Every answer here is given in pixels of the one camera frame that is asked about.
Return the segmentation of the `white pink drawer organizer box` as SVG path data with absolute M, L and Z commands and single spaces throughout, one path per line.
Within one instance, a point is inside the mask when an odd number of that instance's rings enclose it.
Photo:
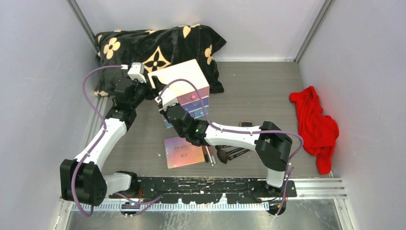
M 178 81 L 169 88 L 176 94 L 182 108 L 193 118 L 204 116 L 203 108 L 209 113 L 209 83 L 195 59 L 148 73 L 150 79 L 152 76 L 156 76 L 163 84 L 176 79 L 190 81 L 192 86 L 184 81 Z

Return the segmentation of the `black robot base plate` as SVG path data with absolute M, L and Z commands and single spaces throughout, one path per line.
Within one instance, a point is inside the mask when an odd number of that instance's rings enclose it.
M 126 193 L 130 199 L 141 198 L 144 202 L 158 196 L 163 204 L 216 204 L 222 197 L 228 204 L 257 204 L 262 201 L 297 197 L 294 181 L 286 188 L 271 188 L 262 178 L 241 177 L 139 177 L 138 188 Z

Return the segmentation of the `black square compact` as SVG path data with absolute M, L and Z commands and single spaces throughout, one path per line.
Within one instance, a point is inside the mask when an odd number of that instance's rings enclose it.
M 253 127 L 254 124 L 251 121 L 241 121 L 240 122 L 240 127 Z

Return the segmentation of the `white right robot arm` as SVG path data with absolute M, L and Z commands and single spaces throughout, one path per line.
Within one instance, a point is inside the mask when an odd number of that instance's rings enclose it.
M 272 122 L 237 127 L 193 118 L 180 105 L 160 109 L 177 134 L 195 146 L 229 145 L 255 151 L 267 168 L 266 191 L 277 197 L 284 191 L 284 178 L 292 139 Z

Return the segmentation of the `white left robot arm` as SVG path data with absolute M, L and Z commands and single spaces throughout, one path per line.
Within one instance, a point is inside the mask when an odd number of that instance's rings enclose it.
M 101 129 L 74 159 L 60 165 L 61 196 L 64 200 L 99 206 L 105 197 L 122 192 L 128 198 L 138 195 L 140 185 L 134 172 L 117 171 L 104 176 L 102 167 L 136 118 L 136 108 L 148 95 L 146 83 L 124 79 L 116 85 L 114 105 Z

